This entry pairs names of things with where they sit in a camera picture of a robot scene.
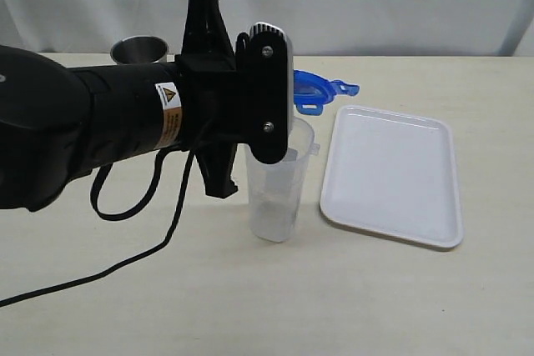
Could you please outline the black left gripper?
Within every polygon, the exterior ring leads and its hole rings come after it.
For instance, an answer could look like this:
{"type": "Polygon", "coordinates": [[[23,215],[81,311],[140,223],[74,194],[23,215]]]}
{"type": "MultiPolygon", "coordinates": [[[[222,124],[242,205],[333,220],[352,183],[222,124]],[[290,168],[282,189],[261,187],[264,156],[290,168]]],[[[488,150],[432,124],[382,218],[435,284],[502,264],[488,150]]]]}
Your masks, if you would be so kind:
{"type": "Polygon", "coordinates": [[[182,123],[176,144],[196,157],[205,194],[227,198],[238,188],[231,179],[237,144],[231,138],[236,72],[219,0],[188,0],[179,71],[182,123]]]}

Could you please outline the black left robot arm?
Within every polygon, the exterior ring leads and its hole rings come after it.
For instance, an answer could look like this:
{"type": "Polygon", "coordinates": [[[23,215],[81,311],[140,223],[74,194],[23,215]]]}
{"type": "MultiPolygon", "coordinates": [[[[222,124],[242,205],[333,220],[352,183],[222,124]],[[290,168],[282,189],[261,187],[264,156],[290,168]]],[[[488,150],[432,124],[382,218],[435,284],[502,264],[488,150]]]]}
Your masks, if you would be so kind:
{"type": "Polygon", "coordinates": [[[189,0],[172,62],[67,68],[1,49],[1,206],[38,211],[95,168],[234,133],[220,0],[189,0]]]}

